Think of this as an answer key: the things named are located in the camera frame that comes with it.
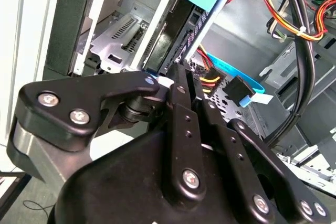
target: ventilation slot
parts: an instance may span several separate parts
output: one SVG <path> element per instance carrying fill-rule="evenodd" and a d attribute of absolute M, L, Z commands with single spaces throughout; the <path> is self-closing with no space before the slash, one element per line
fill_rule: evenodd
<path fill-rule="evenodd" d="M 126 45 L 122 46 L 121 48 L 129 53 L 133 53 L 135 51 L 135 47 L 137 43 L 140 41 L 142 35 L 144 33 L 143 29 L 139 29 L 138 32 L 134 35 L 131 41 Z"/>
<path fill-rule="evenodd" d="M 157 36 L 157 32 L 154 32 L 152 38 L 150 39 L 150 41 L 149 41 L 149 43 L 148 43 L 148 45 L 146 47 L 146 50 L 145 50 L 145 53 L 144 53 L 145 55 L 148 55 L 149 52 L 151 51 L 151 48 L 152 48 L 153 43 L 154 43 L 154 41 L 156 39 L 156 36 Z"/>
<path fill-rule="evenodd" d="M 133 23 L 135 19 L 131 18 L 112 36 L 112 39 L 118 39 Z"/>

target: white panel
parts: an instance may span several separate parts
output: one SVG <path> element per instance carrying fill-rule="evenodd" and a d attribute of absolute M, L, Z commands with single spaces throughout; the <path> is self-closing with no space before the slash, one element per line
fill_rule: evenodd
<path fill-rule="evenodd" d="M 7 144 L 18 90 L 41 80 L 57 0 L 1 0 L 0 47 L 5 57 L 0 73 L 2 92 L 0 143 Z"/>
<path fill-rule="evenodd" d="M 0 146 L 0 171 L 10 172 L 15 168 L 6 153 L 6 147 Z"/>
<path fill-rule="evenodd" d="M 0 71 L 0 144 L 6 145 L 6 133 L 9 127 L 8 108 L 12 106 L 12 68 L 15 61 L 17 19 L 19 0 L 0 0 L 0 48 L 2 50 L 2 67 Z"/>

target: floor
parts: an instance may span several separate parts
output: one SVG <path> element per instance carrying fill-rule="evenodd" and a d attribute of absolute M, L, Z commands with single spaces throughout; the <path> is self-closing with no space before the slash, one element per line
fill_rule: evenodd
<path fill-rule="evenodd" d="M 54 205 L 56 202 L 55 196 L 48 189 L 47 185 L 38 179 L 32 178 L 0 221 L 0 224 L 46 224 L 46 214 L 42 210 L 33 211 L 26 208 L 23 205 L 24 200 L 34 201 L 42 207 Z M 38 208 L 38 206 L 28 202 L 26 204 L 31 208 Z M 49 214 L 51 207 L 47 208 L 46 211 Z"/>

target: yellow wire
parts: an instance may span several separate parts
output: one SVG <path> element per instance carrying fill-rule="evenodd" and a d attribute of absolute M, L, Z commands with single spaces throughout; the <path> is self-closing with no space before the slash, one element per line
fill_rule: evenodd
<path fill-rule="evenodd" d="M 274 9 L 274 13 L 272 13 L 272 15 L 275 17 L 277 17 L 280 20 L 280 24 L 282 26 L 284 26 L 287 30 L 289 30 L 290 32 L 294 33 L 294 34 L 298 34 L 301 33 L 301 31 L 299 31 L 298 29 L 296 29 L 295 27 L 293 27 L 287 20 L 285 20 L 284 18 L 282 18 L 279 13 L 275 10 L 274 5 L 272 0 L 267 0 L 270 4 L 270 6 Z M 311 35 L 308 35 L 306 33 L 301 33 L 300 37 L 307 39 L 307 40 L 313 40 L 313 41 L 319 41 L 320 39 L 323 38 L 323 34 L 320 35 L 319 37 L 313 37 Z"/>
<path fill-rule="evenodd" d="M 201 81 L 204 81 L 204 82 L 207 82 L 207 83 L 214 83 L 216 81 L 218 81 L 220 79 L 220 77 L 216 77 L 215 79 L 212 79 L 212 80 L 208 80 L 208 79 L 204 79 L 203 77 L 200 77 L 200 80 Z"/>
<path fill-rule="evenodd" d="M 207 55 L 206 50 L 205 50 L 205 48 L 203 47 L 203 45 L 200 44 L 199 47 L 200 47 L 200 49 L 203 51 L 203 53 L 205 53 L 205 55 Z"/>

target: gray metal panel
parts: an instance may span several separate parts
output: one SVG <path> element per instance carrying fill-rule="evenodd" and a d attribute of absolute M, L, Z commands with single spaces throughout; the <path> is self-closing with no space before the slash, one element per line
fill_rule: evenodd
<path fill-rule="evenodd" d="M 290 42 L 279 43 L 267 34 L 270 18 L 263 0 L 233 0 L 218 14 L 202 44 L 214 56 L 258 78 Z"/>
<path fill-rule="evenodd" d="M 312 144 L 317 144 L 325 138 L 333 136 L 330 131 L 336 126 L 335 83 L 309 104 L 299 125 Z"/>

